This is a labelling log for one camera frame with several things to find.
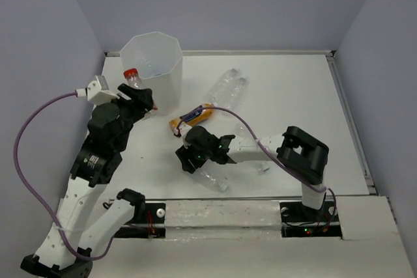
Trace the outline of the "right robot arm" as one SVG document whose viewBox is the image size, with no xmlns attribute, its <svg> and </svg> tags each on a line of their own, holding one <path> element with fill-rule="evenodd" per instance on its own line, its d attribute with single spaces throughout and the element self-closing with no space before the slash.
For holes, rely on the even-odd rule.
<svg viewBox="0 0 417 278">
<path fill-rule="evenodd" d="M 223 135 L 216 137 L 197 123 L 204 111 L 222 111 L 237 118 L 249 137 Z M 170 124 L 173 135 L 182 139 L 175 152 L 182 170 L 194 174 L 206 163 L 219 165 L 247 161 L 271 161 L 302 185 L 301 216 L 314 221 L 324 212 L 327 193 L 333 191 L 324 184 L 329 147 L 297 126 L 289 126 L 281 136 L 259 138 L 249 124 L 230 109 L 199 106 Z"/>
</svg>

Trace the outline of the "red capped plastic bottle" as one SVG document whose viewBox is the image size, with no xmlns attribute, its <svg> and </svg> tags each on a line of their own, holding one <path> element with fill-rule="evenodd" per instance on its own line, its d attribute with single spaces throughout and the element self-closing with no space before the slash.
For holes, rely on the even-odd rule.
<svg viewBox="0 0 417 278">
<path fill-rule="evenodd" d="M 138 90 L 146 89 L 146 86 L 143 84 L 143 82 L 142 82 L 142 80 L 139 76 L 139 72 L 137 71 L 136 68 L 131 68 L 131 69 L 125 70 L 123 72 L 123 76 L 124 76 L 125 80 L 127 81 L 127 84 L 130 87 L 132 87 L 134 89 L 138 89 Z M 154 105 L 152 110 L 145 114 L 144 119 L 146 120 L 146 119 L 155 117 L 156 114 L 157 114 L 157 109 L 158 108 Z"/>
</svg>

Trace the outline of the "orange labelled plastic bottle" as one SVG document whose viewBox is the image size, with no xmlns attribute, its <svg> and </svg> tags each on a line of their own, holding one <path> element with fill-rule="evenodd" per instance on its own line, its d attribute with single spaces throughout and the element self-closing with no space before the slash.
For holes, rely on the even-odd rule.
<svg viewBox="0 0 417 278">
<path fill-rule="evenodd" d="M 203 103 L 191 112 L 180 117 L 174 118 L 169 122 L 169 127 L 171 131 L 173 132 L 174 127 L 181 122 L 185 122 L 189 126 L 193 127 L 208 120 L 214 113 L 213 107 L 214 105 L 211 103 Z"/>
</svg>

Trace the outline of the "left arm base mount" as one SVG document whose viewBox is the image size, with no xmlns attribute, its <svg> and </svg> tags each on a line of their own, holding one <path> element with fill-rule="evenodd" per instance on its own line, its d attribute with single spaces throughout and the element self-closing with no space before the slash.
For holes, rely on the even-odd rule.
<svg viewBox="0 0 417 278">
<path fill-rule="evenodd" d="M 117 239 L 153 239 L 164 238 L 165 229 L 165 202 L 146 202 L 143 212 L 138 212 L 133 204 L 129 201 L 117 200 L 103 202 L 102 206 L 109 210 L 114 203 L 122 204 L 128 208 L 133 208 L 134 214 L 131 220 L 125 223 L 114 235 Z"/>
</svg>

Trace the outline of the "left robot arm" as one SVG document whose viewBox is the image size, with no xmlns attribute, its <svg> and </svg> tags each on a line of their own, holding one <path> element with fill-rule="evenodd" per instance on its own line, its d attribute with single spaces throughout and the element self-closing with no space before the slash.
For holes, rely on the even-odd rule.
<svg viewBox="0 0 417 278">
<path fill-rule="evenodd" d="M 46 239 L 20 268 L 37 277 L 87 277 L 93 261 L 104 258 L 116 232 L 136 223 L 146 211 L 145 196 L 120 191 L 114 203 L 92 226 L 87 222 L 101 194 L 121 164 L 134 124 L 153 107 L 151 96 L 116 97 L 93 109 L 88 134 L 70 170 L 58 210 L 54 212 L 31 187 L 28 190 L 48 211 L 53 223 Z"/>
</svg>

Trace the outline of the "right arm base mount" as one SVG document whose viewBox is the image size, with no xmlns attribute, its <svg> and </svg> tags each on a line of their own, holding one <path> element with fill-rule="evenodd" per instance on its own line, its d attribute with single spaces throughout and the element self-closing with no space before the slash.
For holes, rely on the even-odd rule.
<svg viewBox="0 0 417 278">
<path fill-rule="evenodd" d="M 283 238 L 342 238 L 338 213 L 332 217 L 334 203 L 325 201 L 320 210 L 301 202 L 281 202 L 281 236 Z"/>
</svg>

